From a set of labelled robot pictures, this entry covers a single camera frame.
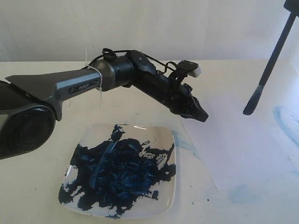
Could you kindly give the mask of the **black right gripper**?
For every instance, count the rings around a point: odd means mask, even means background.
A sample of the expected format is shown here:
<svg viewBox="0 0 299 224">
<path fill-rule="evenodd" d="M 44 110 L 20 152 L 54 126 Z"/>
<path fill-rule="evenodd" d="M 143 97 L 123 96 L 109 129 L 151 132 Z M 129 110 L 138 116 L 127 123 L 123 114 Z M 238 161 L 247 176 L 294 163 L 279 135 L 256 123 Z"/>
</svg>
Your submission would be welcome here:
<svg viewBox="0 0 299 224">
<path fill-rule="evenodd" d="M 299 0 L 286 0 L 284 8 L 292 14 L 299 15 Z"/>
</svg>

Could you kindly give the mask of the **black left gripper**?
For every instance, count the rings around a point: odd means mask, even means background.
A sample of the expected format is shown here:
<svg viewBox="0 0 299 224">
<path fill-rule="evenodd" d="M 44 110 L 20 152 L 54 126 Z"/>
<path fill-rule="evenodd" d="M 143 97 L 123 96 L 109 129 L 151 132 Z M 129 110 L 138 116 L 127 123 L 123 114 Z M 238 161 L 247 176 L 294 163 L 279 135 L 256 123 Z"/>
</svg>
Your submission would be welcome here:
<svg viewBox="0 0 299 224">
<path fill-rule="evenodd" d="M 171 113 L 180 114 L 182 118 L 206 122 L 207 112 L 199 101 L 191 95 L 191 87 L 179 85 L 173 88 L 174 81 L 164 75 L 144 74 L 137 80 L 137 88 L 167 107 Z"/>
</svg>

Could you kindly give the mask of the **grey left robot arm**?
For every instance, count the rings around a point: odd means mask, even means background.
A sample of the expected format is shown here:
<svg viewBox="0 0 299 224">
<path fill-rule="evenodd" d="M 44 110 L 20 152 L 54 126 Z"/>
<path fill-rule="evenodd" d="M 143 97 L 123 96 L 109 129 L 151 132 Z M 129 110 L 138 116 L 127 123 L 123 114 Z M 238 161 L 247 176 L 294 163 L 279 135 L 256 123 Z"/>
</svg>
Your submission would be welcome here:
<svg viewBox="0 0 299 224">
<path fill-rule="evenodd" d="M 63 102 L 87 91 L 101 92 L 134 86 L 185 119 L 205 122 L 208 114 L 183 83 L 197 77 L 197 63 L 183 60 L 164 64 L 169 76 L 156 68 L 157 60 L 137 50 L 104 48 L 88 65 L 71 71 L 41 75 L 12 75 L 0 83 L 0 157 L 38 149 L 62 119 Z"/>
</svg>

